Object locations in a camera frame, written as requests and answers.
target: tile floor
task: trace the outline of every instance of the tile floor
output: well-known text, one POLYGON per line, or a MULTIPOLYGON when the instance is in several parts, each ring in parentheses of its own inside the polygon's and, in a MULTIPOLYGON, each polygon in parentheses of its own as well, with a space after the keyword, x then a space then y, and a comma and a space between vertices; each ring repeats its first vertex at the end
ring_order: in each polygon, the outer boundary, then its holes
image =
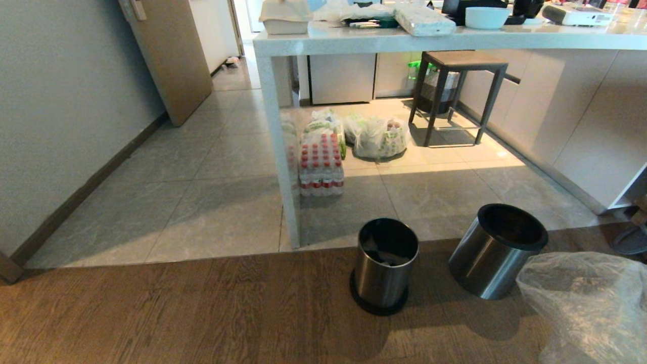
MULTIPOLYGON (((161 127, 51 236, 28 267, 101 266, 291 251, 274 152, 253 58, 219 72, 216 91, 181 128, 161 127)), ((339 105, 408 118, 406 99, 339 105)), ((300 108, 307 115, 317 107, 300 108)), ((469 121, 456 117, 458 124, 469 121)), ((398 159, 373 162, 349 151, 343 196, 302 199, 300 249, 355 245, 362 224, 398 218, 421 240, 462 236, 486 203, 517 205, 552 229, 613 222, 595 216, 550 177, 485 135, 432 135, 417 117, 398 159)))

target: floor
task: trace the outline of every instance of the floor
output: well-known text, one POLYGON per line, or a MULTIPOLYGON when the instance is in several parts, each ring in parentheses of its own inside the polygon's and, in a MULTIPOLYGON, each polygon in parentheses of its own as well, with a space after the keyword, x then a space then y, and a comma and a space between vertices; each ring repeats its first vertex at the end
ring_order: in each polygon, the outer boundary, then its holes
MULTIPOLYGON (((216 91, 181 128, 165 124, 49 238, 27 267, 169 262, 291 251, 253 54, 218 72, 216 91)), ((333 106, 339 115, 406 120, 410 100, 333 106)), ((309 113, 298 108, 304 126, 309 113)), ((469 125, 460 116, 453 122, 469 125)), ((440 125, 447 123, 441 119, 440 125)), ((550 177, 495 138, 478 146, 465 131, 432 135, 418 116, 401 158, 365 161, 349 153, 345 192, 302 199, 302 250, 347 247, 366 221, 398 218, 420 240, 462 236, 476 211, 504 202, 547 229, 624 217, 595 216, 550 177)))
MULTIPOLYGON (((551 231, 545 251, 612 254, 628 225, 551 231)), ((391 317, 351 298, 355 248, 27 271, 0 284, 0 362, 536 363, 549 322, 518 288, 484 301, 458 286, 457 243, 421 244, 391 317)))

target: wooden stool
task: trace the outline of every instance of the wooden stool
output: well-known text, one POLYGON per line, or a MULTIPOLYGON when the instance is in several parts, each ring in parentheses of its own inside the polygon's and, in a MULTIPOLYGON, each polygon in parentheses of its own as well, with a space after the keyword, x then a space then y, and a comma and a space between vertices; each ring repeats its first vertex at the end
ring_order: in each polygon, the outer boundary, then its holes
POLYGON ((505 70, 508 68, 508 62, 502 60, 501 58, 491 56, 485 52, 479 51, 447 51, 447 52, 423 52, 422 61, 420 62, 420 71, 418 72, 418 79, 415 83, 415 89, 413 91, 413 106, 411 107, 411 114, 409 115, 409 124, 413 122, 413 117, 415 112, 420 104, 422 84, 424 83, 424 77, 427 75, 427 68, 429 63, 433 64, 438 68, 438 84, 436 85, 436 90, 433 95, 433 104, 431 114, 429 116, 429 126, 427 128, 427 136, 424 138, 424 146, 429 146, 429 139, 432 136, 432 130, 434 129, 434 122, 436 121, 436 116, 440 108, 441 99, 443 97, 443 91, 445 83, 447 82, 447 74, 449 72, 459 72, 458 85, 454 94, 452 95, 449 116, 448 120, 452 119, 454 114, 456 103, 461 94, 461 88, 465 82, 465 76, 468 71, 492 71, 494 73, 494 79, 492 85, 490 86, 490 92, 487 95, 487 101, 485 102, 485 108, 483 110, 483 116, 481 117, 481 122, 479 126, 473 128, 462 128, 459 126, 449 127, 449 128, 436 128, 437 130, 465 130, 465 129, 478 129, 478 134, 474 144, 481 143, 481 137, 483 132, 487 127, 487 121, 490 118, 492 113, 492 107, 494 106, 494 101, 496 100, 496 95, 499 93, 499 88, 505 76, 505 70))

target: stainless steel trash can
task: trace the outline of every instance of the stainless steel trash can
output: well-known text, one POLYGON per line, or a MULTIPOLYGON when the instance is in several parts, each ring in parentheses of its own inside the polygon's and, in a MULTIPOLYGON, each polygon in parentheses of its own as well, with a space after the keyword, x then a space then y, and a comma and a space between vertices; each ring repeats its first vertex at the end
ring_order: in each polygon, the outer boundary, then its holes
POLYGON ((418 238, 404 223, 389 218, 367 222, 358 235, 350 279, 357 304, 374 315, 399 312, 408 298, 409 274, 417 255, 418 238))
POLYGON ((449 259, 456 281, 482 299, 503 298, 526 260, 548 242, 548 233, 533 215, 493 203, 481 207, 449 259))

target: door handle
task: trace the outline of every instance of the door handle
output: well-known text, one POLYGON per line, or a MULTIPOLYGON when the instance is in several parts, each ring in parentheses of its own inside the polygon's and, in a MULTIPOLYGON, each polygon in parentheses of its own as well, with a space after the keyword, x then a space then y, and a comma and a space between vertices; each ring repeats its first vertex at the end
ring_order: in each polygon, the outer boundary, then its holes
POLYGON ((139 21, 144 21, 146 20, 146 12, 144 11, 144 4, 142 4, 142 0, 130 0, 130 5, 133 8, 133 12, 135 13, 135 17, 139 21))

